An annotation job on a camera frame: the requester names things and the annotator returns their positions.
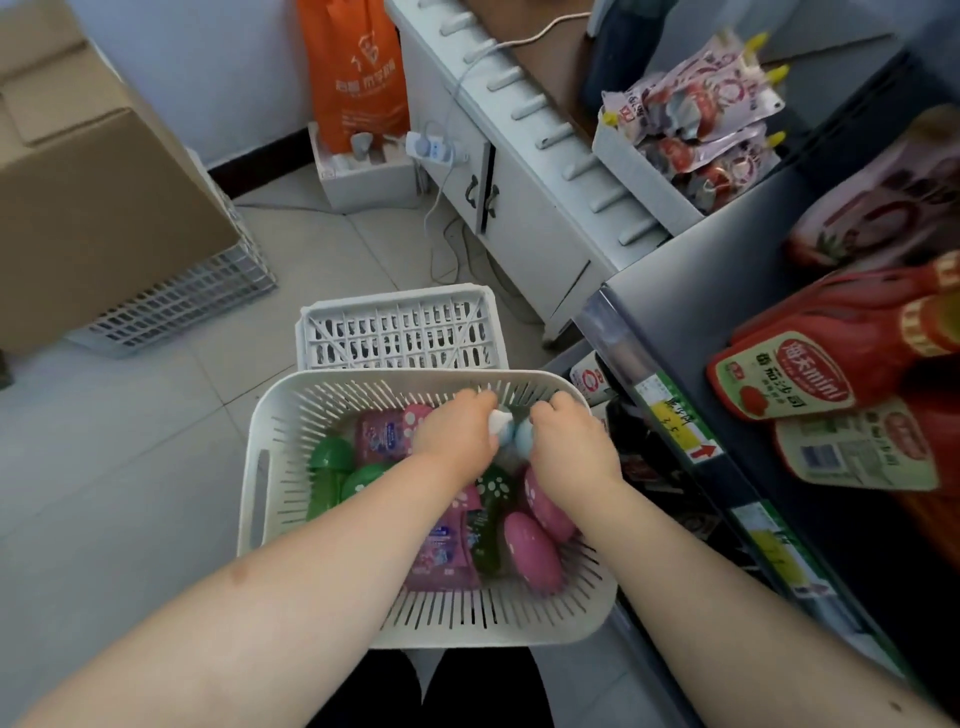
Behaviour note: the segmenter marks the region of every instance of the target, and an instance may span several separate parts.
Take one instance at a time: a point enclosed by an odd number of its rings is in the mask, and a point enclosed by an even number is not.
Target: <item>black baseboard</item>
[[[308,164],[313,150],[309,132],[301,129],[214,167],[210,177],[232,199]]]

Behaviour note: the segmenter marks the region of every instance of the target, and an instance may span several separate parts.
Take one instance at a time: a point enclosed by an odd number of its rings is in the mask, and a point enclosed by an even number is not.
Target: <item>cabinet door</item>
[[[467,221],[469,228],[479,232],[483,219],[483,196],[490,174],[491,144],[457,104],[451,107],[451,97],[444,88],[440,73],[420,42],[406,35],[401,40],[410,128],[423,133],[427,122],[430,122],[426,129],[429,134],[443,136],[444,121],[449,119],[449,138],[469,157],[467,162],[458,164],[452,170],[433,162],[421,164],[437,186],[444,186],[444,195]]]
[[[486,202],[487,250],[549,321],[589,263],[583,237],[514,156],[498,150]]]

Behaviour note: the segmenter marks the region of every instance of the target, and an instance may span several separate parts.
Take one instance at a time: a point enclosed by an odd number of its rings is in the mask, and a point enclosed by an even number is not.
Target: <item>white small box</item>
[[[334,212],[359,212],[371,207],[410,207],[420,204],[417,167],[402,144],[385,141],[383,160],[358,161],[353,154],[331,155],[311,121],[310,145],[317,174]]]

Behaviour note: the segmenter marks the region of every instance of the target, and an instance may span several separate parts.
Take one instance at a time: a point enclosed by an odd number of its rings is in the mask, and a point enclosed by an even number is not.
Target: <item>black pants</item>
[[[371,650],[307,728],[390,725],[398,718],[458,728],[553,728],[540,671],[526,647],[448,649],[422,704],[409,658],[399,650]]]

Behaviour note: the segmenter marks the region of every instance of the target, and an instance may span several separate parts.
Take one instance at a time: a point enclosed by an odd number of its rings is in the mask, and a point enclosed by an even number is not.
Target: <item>pink oval container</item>
[[[529,516],[512,513],[503,522],[503,538],[520,576],[538,592],[556,594],[564,587],[564,569],[556,545]]]
[[[527,472],[523,475],[523,493],[527,496],[530,512],[551,539],[562,544],[569,541],[577,532],[576,524],[543,492],[533,468],[527,468]]]

